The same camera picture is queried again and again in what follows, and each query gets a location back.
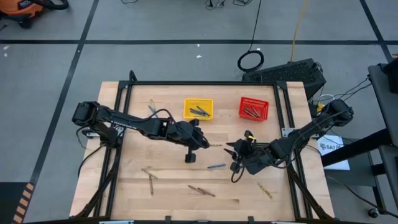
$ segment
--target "orange vacuum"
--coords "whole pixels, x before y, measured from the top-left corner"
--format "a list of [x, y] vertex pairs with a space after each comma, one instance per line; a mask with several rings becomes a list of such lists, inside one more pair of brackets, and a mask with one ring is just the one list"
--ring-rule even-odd
[[32, 18], [44, 9], [64, 10], [69, 7], [68, 0], [54, 4], [51, 0], [0, 0], [0, 19], [17, 21], [25, 29], [32, 26]]

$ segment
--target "plastic basket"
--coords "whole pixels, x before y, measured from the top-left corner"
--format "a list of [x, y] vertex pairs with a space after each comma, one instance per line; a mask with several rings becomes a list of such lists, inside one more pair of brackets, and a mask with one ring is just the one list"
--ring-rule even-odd
[[[250, 116], [244, 111], [245, 108], [247, 108], [249, 111], [253, 111], [253, 109], [255, 109], [260, 118]], [[265, 121], [268, 118], [268, 102], [242, 97], [241, 104], [239, 106], [239, 116], [241, 118], [252, 119], [255, 121]]]
[[[199, 110], [199, 106], [205, 110], [210, 116], [201, 116], [199, 114], [192, 113], [190, 108]], [[209, 121], [213, 119], [213, 100], [210, 99], [185, 99], [184, 101], [184, 114], [185, 119], [199, 119], [204, 121]]]

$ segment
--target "wooden tabletop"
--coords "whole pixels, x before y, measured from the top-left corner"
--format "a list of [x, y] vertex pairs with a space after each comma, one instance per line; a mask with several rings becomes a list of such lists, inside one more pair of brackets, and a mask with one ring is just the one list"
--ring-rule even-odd
[[[103, 82], [98, 102], [113, 108], [117, 86], [117, 82]], [[300, 128], [311, 121], [303, 84], [288, 83], [288, 89], [295, 125]], [[279, 94], [284, 120], [288, 123], [283, 93], [280, 91]], [[238, 108], [242, 96], [268, 101], [268, 120], [258, 122], [240, 118]], [[253, 216], [256, 221], [294, 220], [286, 170], [267, 167], [256, 175], [245, 172], [242, 179], [233, 184], [229, 169], [232, 159], [223, 150], [232, 150], [225, 143], [244, 138], [245, 130], [250, 130], [258, 142], [271, 142], [281, 137], [273, 87], [134, 85], [129, 114], [148, 117], [151, 114], [148, 105], [150, 99], [153, 99], [157, 109], [167, 108], [177, 121], [183, 120], [185, 98], [213, 99], [213, 119], [200, 121], [200, 127], [210, 144], [223, 146], [199, 149], [195, 151], [197, 161], [186, 164], [186, 147], [165, 141], [153, 141], [137, 131], [127, 130], [111, 218], [164, 220], [166, 215], [170, 215], [172, 220], [246, 221], [248, 216]], [[159, 117], [167, 115], [161, 112]], [[309, 145], [317, 147], [314, 140]], [[98, 146], [98, 138], [90, 139], [85, 156]], [[102, 149], [83, 166], [70, 215], [80, 212], [97, 190], [104, 152]], [[324, 210], [334, 216], [320, 155], [309, 148], [304, 149], [301, 155], [309, 191]], [[207, 169], [210, 165], [222, 163], [227, 166]], [[153, 180], [154, 195], [150, 194], [149, 178], [141, 171], [142, 168], [159, 178]], [[257, 183], [262, 184], [273, 199]], [[208, 190], [216, 197], [199, 194], [187, 185]], [[298, 188], [297, 192], [300, 212], [305, 217], [302, 195]], [[101, 214], [104, 214], [105, 201], [103, 200]]]

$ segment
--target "gray floor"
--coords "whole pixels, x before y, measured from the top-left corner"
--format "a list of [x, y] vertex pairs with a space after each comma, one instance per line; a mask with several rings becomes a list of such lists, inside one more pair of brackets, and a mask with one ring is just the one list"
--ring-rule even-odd
[[[93, 0], [69, 0], [67, 11], [49, 11], [30, 30], [11, 21], [0, 31], [0, 40], [79, 40]], [[200, 40], [250, 39], [257, 1], [246, 7], [226, 2], [222, 9], [207, 11], [205, 0], [140, 0], [123, 5], [100, 0], [88, 40]], [[263, 0], [256, 39], [291, 40], [304, 0]], [[398, 40], [395, 0], [366, 0], [385, 40]], [[299, 40], [377, 40], [359, 0], [309, 0]], [[77, 45], [0, 44], [0, 182], [29, 181], [55, 111]], [[240, 80], [236, 66], [248, 44], [84, 45], [57, 128], [45, 160], [26, 222], [67, 218], [83, 158], [70, 121], [79, 101], [95, 100], [102, 81], [127, 79], [133, 69], [139, 80]], [[266, 58], [263, 68], [286, 63], [290, 45], [254, 45]], [[398, 53], [398, 46], [388, 46]], [[297, 45], [294, 60], [313, 58], [324, 69], [323, 93], [344, 93], [366, 78], [367, 67], [385, 63], [379, 45]], [[256, 63], [247, 58], [245, 66]], [[348, 100], [354, 120], [335, 132], [361, 138], [385, 128], [373, 89], [369, 87]], [[397, 209], [386, 189], [388, 208]], [[392, 223], [383, 216], [368, 218], [369, 206], [346, 189], [328, 183], [336, 217], [342, 220]], [[355, 187], [374, 200], [367, 187]]]

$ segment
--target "red basket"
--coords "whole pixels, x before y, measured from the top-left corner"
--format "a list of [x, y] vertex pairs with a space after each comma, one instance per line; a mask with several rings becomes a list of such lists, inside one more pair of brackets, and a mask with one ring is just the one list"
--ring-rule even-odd
[[[253, 112], [253, 109], [257, 111], [260, 118], [250, 116], [243, 109], [247, 108], [249, 111]], [[268, 118], [268, 102], [242, 97], [241, 105], [239, 106], [239, 116], [241, 118], [252, 119], [255, 121], [265, 121]]]

